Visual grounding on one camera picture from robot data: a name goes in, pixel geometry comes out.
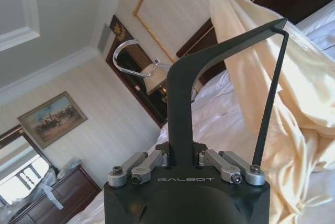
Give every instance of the gold wall trim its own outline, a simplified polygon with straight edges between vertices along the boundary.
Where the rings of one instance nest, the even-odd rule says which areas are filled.
[[[146,29],[146,31],[150,34],[150,36],[153,38],[153,40],[158,44],[158,46],[164,51],[164,53],[167,55],[167,57],[174,63],[176,60],[172,57],[172,54],[167,50],[167,48],[164,46],[162,41],[158,38],[158,36],[150,29],[149,25],[143,20],[143,18],[138,14],[142,3],[144,0],[139,0],[137,2],[137,5],[132,12],[132,14],[140,21],[140,23],[143,25],[143,27]]]

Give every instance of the wooden dresser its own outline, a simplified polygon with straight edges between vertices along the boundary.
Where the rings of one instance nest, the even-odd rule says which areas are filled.
[[[43,194],[13,219],[10,224],[67,223],[73,216],[84,210],[101,191],[81,166],[59,180],[52,188],[54,196],[64,207],[62,210],[58,210]]]

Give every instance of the table lamp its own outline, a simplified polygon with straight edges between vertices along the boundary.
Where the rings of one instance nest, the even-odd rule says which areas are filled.
[[[138,43],[138,41],[136,39],[133,39],[120,44],[113,53],[113,64],[119,71],[143,78],[148,95],[158,89],[162,94],[162,100],[166,103],[167,95],[164,81],[166,80],[166,75],[168,74],[168,69],[170,68],[170,66],[155,61],[154,63],[149,64],[146,68],[144,68],[144,70],[141,71],[141,73],[139,73],[136,71],[122,68],[117,64],[116,60],[121,50],[129,45],[136,43]]]

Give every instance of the white bedsheet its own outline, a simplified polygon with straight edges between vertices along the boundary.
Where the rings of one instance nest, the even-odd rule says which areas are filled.
[[[335,61],[335,0],[296,26]]]
[[[216,151],[234,151],[251,162],[256,138],[246,129],[233,85],[227,71],[209,81],[192,104],[193,139]],[[168,140],[165,125],[157,143]],[[335,171],[312,173],[308,194],[325,193],[335,198]],[[303,224],[328,224],[335,219],[335,201],[317,207],[307,207],[299,218]],[[69,224],[103,224],[104,202],[101,192],[87,208],[73,217]]]

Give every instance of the framed painting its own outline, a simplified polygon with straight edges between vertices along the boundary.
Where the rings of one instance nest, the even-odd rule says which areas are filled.
[[[25,131],[44,149],[87,120],[67,92],[18,117]]]

